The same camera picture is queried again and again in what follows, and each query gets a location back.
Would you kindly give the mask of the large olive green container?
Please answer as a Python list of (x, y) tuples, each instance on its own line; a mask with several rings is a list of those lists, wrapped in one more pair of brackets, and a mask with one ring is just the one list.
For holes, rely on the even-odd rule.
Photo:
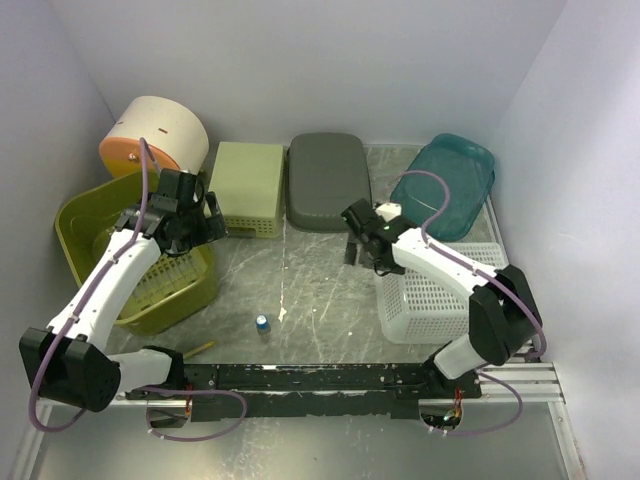
[[(78, 286), (89, 277), (109, 243), (121, 212), (140, 201), (142, 173), (134, 172), (65, 203), (55, 229)], [(136, 336), (153, 336), (214, 301), (215, 254), (208, 245), (180, 257), (162, 256), (147, 270), (115, 325)]]

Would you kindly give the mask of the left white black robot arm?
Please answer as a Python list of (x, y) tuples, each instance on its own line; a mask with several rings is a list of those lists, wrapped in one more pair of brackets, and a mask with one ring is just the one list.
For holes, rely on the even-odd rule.
[(50, 399), (91, 412), (119, 393), (152, 387), (162, 398), (187, 385), (180, 353), (144, 347), (122, 358), (104, 349), (138, 284), (160, 260), (173, 262), (225, 237), (216, 196), (192, 173), (165, 169), (154, 191), (127, 207), (109, 244), (74, 298), (44, 329), (29, 328), (19, 351), (30, 400)]

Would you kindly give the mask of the teal transparent basin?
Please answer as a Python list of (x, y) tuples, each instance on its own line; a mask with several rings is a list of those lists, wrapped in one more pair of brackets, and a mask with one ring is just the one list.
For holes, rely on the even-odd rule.
[(495, 157), (485, 147), (451, 133), (423, 147), (392, 190), (390, 201), (441, 242), (465, 237), (495, 181)]

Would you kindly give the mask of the pale green perforated basket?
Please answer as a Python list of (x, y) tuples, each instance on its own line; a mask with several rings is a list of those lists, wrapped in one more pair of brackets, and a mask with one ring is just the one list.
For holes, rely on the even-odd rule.
[(209, 189), (216, 194), (228, 234), (277, 238), (282, 233), (285, 148), (222, 142)]

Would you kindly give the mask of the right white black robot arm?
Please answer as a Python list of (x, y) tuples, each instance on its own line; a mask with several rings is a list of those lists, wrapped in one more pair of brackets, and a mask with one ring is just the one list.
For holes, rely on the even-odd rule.
[(456, 298), (467, 312), (467, 327), (423, 363), (424, 384), (443, 398), (477, 369), (502, 366), (537, 337), (546, 348), (542, 320), (524, 272), (471, 259), (435, 240), (394, 203), (373, 206), (360, 199), (341, 213), (350, 233), (349, 251), (362, 249), (369, 268), (384, 279), (418, 274)]

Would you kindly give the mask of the white perforated basket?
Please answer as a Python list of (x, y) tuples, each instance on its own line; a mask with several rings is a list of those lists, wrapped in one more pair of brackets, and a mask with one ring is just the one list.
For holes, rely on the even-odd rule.
[(442, 344), (468, 332), (469, 298), (507, 266), (502, 247), (443, 244), (407, 234), (394, 249), (405, 273), (374, 277), (384, 336), (396, 344)]

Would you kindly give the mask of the dark grey basin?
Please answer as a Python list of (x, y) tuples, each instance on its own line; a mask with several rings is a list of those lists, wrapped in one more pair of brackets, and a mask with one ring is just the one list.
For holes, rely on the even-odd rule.
[(286, 213), (295, 228), (345, 232), (342, 212), (371, 199), (362, 141), (346, 133), (316, 132), (294, 137), (287, 152)]

